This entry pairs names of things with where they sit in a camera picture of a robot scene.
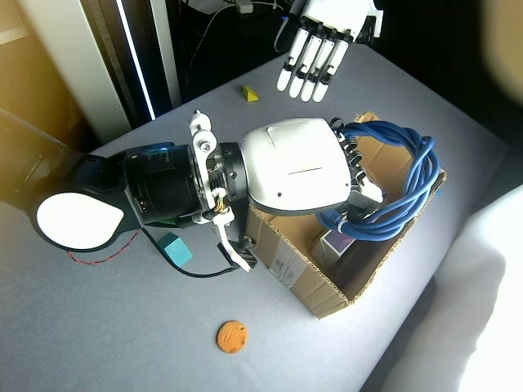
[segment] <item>cable coil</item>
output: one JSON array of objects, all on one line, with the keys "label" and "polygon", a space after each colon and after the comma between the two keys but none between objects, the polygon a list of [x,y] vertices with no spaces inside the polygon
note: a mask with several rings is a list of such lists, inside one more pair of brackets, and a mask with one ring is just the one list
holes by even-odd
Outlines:
[{"label": "cable coil", "polygon": [[386,121],[353,122],[343,128],[342,134],[346,138],[372,136],[387,145],[404,146],[413,161],[400,199],[360,222],[349,222],[336,210],[316,214],[318,220],[328,229],[364,241],[385,241],[396,236],[421,211],[440,174],[440,162],[432,149],[434,139]]}]

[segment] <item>red wire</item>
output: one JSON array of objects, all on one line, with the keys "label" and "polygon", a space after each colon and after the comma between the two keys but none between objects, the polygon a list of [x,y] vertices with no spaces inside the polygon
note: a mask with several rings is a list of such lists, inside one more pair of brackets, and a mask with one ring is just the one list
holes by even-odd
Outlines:
[{"label": "red wire", "polygon": [[141,229],[138,229],[134,235],[131,237],[131,239],[129,241],[127,241],[127,243],[125,245],[123,245],[116,253],[114,253],[113,255],[109,256],[109,257],[106,257],[105,259],[103,260],[98,260],[98,261],[85,261],[85,260],[82,260],[82,259],[78,259],[71,251],[67,251],[67,256],[69,256],[71,259],[73,259],[74,261],[76,261],[77,263],[80,263],[80,264],[84,264],[84,265],[98,265],[98,264],[101,264],[101,263],[105,263],[106,261],[109,261],[109,260],[112,260],[114,259],[117,255],[119,255],[120,253],[122,253],[123,251],[125,251],[125,249],[127,249],[127,247],[129,245],[131,245],[132,241],[135,240],[136,236],[138,235],[138,233],[140,233],[140,230]]}]

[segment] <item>white label on box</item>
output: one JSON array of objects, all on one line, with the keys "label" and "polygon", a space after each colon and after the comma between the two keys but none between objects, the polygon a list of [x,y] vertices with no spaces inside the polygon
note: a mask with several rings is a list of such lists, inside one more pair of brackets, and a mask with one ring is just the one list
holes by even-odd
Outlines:
[{"label": "white label on box", "polygon": [[269,270],[287,288],[291,288],[302,275],[306,265],[302,258],[283,240],[279,241],[275,258]]}]

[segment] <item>white robotic hand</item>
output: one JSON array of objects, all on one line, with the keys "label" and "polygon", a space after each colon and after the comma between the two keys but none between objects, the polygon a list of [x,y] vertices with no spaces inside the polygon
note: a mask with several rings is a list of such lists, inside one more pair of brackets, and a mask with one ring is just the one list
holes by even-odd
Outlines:
[{"label": "white robotic hand", "polygon": [[[299,8],[298,3],[303,1],[296,0],[291,12]],[[292,98],[301,94],[305,102],[311,97],[321,102],[349,44],[359,37],[368,16],[376,18],[372,35],[377,38],[383,11],[374,6],[373,0],[308,0],[279,75],[278,90],[284,91],[290,82],[288,93]]]}]

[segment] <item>blue block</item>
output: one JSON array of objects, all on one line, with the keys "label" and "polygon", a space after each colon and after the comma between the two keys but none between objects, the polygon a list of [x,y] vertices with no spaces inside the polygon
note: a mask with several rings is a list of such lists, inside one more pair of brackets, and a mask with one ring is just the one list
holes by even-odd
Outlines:
[{"label": "blue block", "polygon": [[172,262],[182,267],[187,261],[193,258],[193,254],[184,244],[180,237],[173,233],[167,234],[158,241],[160,247],[169,255]]}]

